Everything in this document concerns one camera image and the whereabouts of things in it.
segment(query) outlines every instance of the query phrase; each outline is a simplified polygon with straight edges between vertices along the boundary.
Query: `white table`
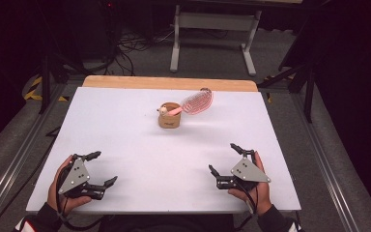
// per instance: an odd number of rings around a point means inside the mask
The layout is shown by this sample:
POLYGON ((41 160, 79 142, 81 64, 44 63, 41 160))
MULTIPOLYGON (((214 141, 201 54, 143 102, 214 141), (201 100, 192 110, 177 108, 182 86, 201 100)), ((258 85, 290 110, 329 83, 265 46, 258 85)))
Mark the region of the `white table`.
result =
MULTIPOLYGON (((89 85, 99 86, 113 77, 88 78, 89 85)), ((255 83, 162 77, 114 77, 111 82, 114 85, 109 87, 120 88, 77 89, 27 205, 28 212, 40 209, 57 168, 68 155, 95 151, 101 151, 101 155, 85 162, 91 175, 89 183, 102 185, 116 175, 119 178, 101 201, 93 201, 75 212, 228 214, 246 211, 241 200, 216 188, 208 167, 211 164, 221 175, 231 175, 230 169, 242 157, 231 149, 230 143, 260 153, 272 180, 271 201, 279 210, 300 210, 263 98, 255 92, 255 83), (165 89, 141 89, 153 85, 165 89), (243 92, 234 90, 238 86, 243 92), (157 108, 163 102, 180 102, 202 87, 214 91, 209 109, 192 116, 183 113, 177 129, 158 126, 157 108)))

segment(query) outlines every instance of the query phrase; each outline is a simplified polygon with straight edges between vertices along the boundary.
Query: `cup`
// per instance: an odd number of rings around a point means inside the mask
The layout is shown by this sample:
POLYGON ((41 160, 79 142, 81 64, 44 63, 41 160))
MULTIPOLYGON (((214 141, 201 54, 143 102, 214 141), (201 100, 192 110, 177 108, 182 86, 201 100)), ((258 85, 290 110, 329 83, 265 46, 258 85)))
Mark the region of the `cup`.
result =
MULTIPOLYGON (((170 110, 173 110, 175 108, 180 107, 179 104, 174 102, 166 102, 161 105, 161 107, 165 106, 167 108, 167 112, 170 110)), ((180 119, 182 117, 182 112, 176 114, 176 115, 161 115, 158 116, 158 124, 164 128, 164 129, 175 129, 180 126, 180 119)))

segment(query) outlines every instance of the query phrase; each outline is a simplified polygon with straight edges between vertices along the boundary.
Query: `wooden edge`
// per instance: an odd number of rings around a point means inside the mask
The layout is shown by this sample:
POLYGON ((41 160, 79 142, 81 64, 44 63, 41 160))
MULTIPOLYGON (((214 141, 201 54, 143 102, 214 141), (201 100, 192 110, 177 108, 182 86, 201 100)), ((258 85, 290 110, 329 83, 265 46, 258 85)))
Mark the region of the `wooden edge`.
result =
POLYGON ((123 88, 123 89, 177 89, 213 91, 258 92, 252 80, 198 79, 178 77, 114 76, 89 75, 83 87, 123 88))

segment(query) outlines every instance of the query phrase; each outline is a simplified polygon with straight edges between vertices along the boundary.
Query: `human hand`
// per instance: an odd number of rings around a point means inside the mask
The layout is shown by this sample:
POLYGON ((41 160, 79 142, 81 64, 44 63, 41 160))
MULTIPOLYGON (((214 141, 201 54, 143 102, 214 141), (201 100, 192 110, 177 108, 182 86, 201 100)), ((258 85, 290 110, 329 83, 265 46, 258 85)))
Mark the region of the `human hand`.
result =
MULTIPOLYGON (((56 191, 56 183, 57 183, 60 172, 62 171, 62 169, 64 167, 66 167, 69 164, 71 159, 72 159, 72 156, 69 156, 62 163, 62 165, 58 168, 58 170, 56 172, 56 175, 55 175, 55 179, 53 180, 53 182, 52 182, 52 184, 50 185, 50 188, 49 188, 49 193, 48 193, 48 196, 47 196, 47 204, 52 209, 54 209, 55 211, 58 211, 57 203, 56 203, 56 196, 58 194, 58 192, 56 191)), ((66 216, 74 208, 79 207, 81 205, 84 205, 84 204, 89 203, 90 201, 92 201, 92 198, 89 197, 89 196, 80 196, 80 197, 77 197, 77 198, 69 198, 68 200, 66 200, 66 198, 62 194, 62 195, 60 195, 60 200, 61 200, 62 210, 65 209, 64 214, 66 216)))
MULTIPOLYGON (((258 168, 265 173, 263 163, 261 162, 260 156, 257 152, 255 152, 255 161, 258 168)), ((240 198, 244 202, 248 200, 248 196, 243 191, 236 188, 228 189, 228 193, 234 195, 237 198, 240 198)), ((268 183, 259 182, 257 187, 252 189, 249 194, 257 205, 258 216, 263 215, 267 210, 271 208, 272 203, 270 201, 270 186, 268 185, 268 183)))

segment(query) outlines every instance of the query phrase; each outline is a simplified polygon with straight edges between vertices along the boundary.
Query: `pink toy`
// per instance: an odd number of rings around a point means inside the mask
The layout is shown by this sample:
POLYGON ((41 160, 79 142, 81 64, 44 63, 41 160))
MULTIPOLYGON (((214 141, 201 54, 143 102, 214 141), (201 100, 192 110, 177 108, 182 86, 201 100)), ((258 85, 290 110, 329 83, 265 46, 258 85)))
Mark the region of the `pink toy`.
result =
POLYGON ((168 115, 174 116, 181 111, 197 114, 208 109, 212 102, 213 92, 209 88, 202 88, 199 93, 184 99, 180 107, 170 110, 168 115))

